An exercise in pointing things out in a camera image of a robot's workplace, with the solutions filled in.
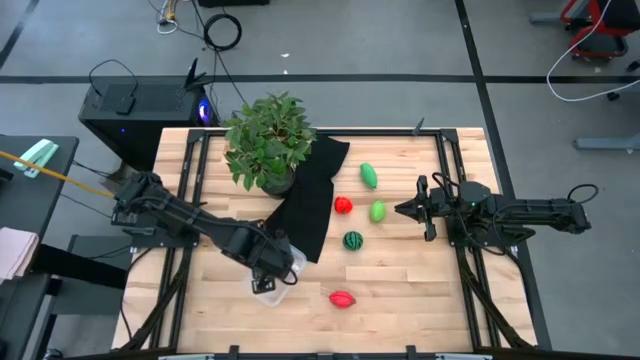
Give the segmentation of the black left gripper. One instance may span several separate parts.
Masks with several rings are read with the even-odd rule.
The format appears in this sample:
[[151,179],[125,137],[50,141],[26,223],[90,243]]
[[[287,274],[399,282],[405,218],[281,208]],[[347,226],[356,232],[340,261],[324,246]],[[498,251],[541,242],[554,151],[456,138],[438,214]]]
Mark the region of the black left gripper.
[[277,230],[275,236],[255,235],[248,264],[253,284],[274,284],[275,280],[283,284],[297,283],[289,237],[282,230]]

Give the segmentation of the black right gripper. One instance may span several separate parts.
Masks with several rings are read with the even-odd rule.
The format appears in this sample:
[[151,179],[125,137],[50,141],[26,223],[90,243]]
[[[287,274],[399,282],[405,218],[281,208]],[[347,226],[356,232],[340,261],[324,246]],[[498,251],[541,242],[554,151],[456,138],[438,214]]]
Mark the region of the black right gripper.
[[417,181],[417,197],[396,205],[395,212],[411,219],[418,219],[423,223],[424,238],[427,242],[431,242],[437,235],[433,218],[451,214],[451,199],[448,192],[441,187],[429,190],[427,177],[420,175]]

